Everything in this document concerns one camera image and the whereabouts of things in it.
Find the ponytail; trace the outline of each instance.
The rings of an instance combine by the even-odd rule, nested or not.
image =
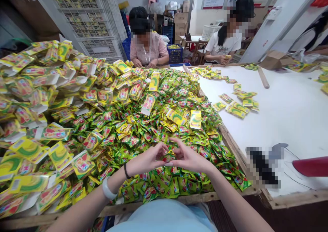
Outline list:
[[[227,24],[225,23],[218,31],[218,46],[223,46],[227,38]]]

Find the white bangle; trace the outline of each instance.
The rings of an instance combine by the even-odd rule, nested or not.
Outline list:
[[[109,176],[107,176],[102,182],[102,189],[103,189],[102,191],[104,192],[106,198],[112,200],[115,199],[118,194],[113,194],[112,191],[110,191],[110,189],[108,188],[108,183],[107,183],[108,178]]]

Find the black bracelet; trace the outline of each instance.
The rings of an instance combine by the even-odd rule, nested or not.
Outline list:
[[[126,171],[126,163],[124,164],[124,172],[125,172],[125,176],[127,179],[130,179],[131,177],[128,176],[127,171]]]

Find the light blue shirt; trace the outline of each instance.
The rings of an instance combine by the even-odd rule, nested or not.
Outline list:
[[[215,232],[217,229],[198,207],[186,206],[172,199],[158,199],[139,207],[126,222],[107,232]]]

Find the floor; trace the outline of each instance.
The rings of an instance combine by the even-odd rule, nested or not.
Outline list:
[[[272,210],[264,207],[258,196],[246,196],[245,200],[275,232],[328,231],[328,201]],[[219,232],[237,232],[221,201],[211,201],[208,206]]]

